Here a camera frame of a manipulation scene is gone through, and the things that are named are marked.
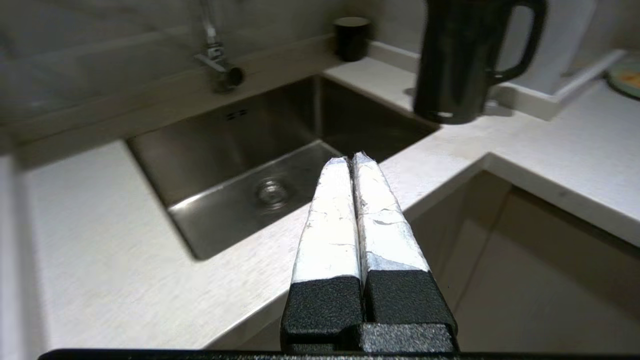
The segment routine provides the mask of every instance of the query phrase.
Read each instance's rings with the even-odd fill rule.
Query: backsplash
[[[578,50],[593,12],[595,0],[547,0],[545,29],[531,66],[511,83],[552,95],[566,81],[573,55]],[[531,11],[517,8],[504,39],[499,69],[520,61],[531,27]]]
[[[345,0],[210,0],[233,59],[331,31]],[[5,0],[0,124],[200,66],[198,0]]]
[[[373,21],[374,38],[419,54],[427,18],[425,0],[347,0],[350,15]]]
[[[596,0],[589,28],[570,70],[579,69],[610,49],[640,50],[640,1]]]

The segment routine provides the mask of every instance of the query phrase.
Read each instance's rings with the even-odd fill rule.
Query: plate
[[[640,61],[625,61],[613,65],[609,69],[607,80],[615,90],[640,99]]]

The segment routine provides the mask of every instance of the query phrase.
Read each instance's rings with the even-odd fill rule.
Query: countertop
[[[366,58],[324,74],[411,111],[411,72]],[[442,126],[381,168],[409,220],[487,170],[638,246],[639,110],[596,82],[550,122],[514,111]],[[25,182],[46,348],[202,348],[279,315],[308,205],[196,261],[123,141]]]

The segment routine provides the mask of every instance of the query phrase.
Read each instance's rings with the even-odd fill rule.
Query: chrome faucet
[[[202,24],[207,34],[207,49],[205,54],[197,54],[194,57],[213,70],[211,72],[211,80],[215,92],[230,92],[244,81],[244,72],[239,67],[235,67],[228,62],[225,48],[217,40],[216,28],[211,21],[209,1],[200,0]]]

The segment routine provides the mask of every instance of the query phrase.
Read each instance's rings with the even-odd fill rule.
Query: stainless steel sink
[[[195,257],[208,259],[311,201],[329,158],[383,161],[433,131],[315,77],[128,144]]]

